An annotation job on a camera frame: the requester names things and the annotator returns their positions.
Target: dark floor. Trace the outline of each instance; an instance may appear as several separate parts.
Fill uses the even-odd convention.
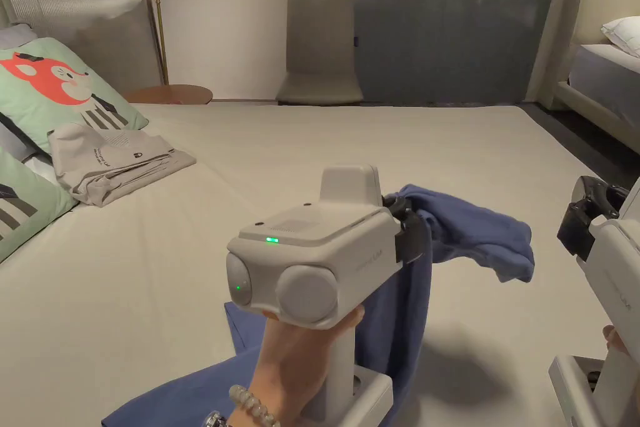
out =
[[[631,189],[640,177],[640,156],[577,112],[519,107],[605,182]]]

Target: device handle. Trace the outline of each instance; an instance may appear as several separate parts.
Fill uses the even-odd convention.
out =
[[[335,425],[353,402],[355,329],[349,329],[331,346],[329,373],[320,392],[302,410],[302,417]]]
[[[597,379],[593,402],[606,427],[635,427],[638,366],[627,354],[611,348]]]

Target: gray chair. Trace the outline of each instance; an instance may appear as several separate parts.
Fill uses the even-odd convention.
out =
[[[354,64],[352,0],[288,0],[287,76],[276,100],[298,105],[363,100]]]

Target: bed frame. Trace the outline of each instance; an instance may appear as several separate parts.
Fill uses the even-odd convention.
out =
[[[550,110],[571,108],[640,154],[640,132],[603,105],[570,87],[567,80],[581,45],[608,44],[603,24],[640,16],[640,0],[564,0],[540,103]]]

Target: wooden table top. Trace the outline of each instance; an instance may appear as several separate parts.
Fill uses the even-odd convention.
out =
[[[213,99],[211,90],[197,85],[158,85],[128,92],[124,96],[132,104],[208,104]]]

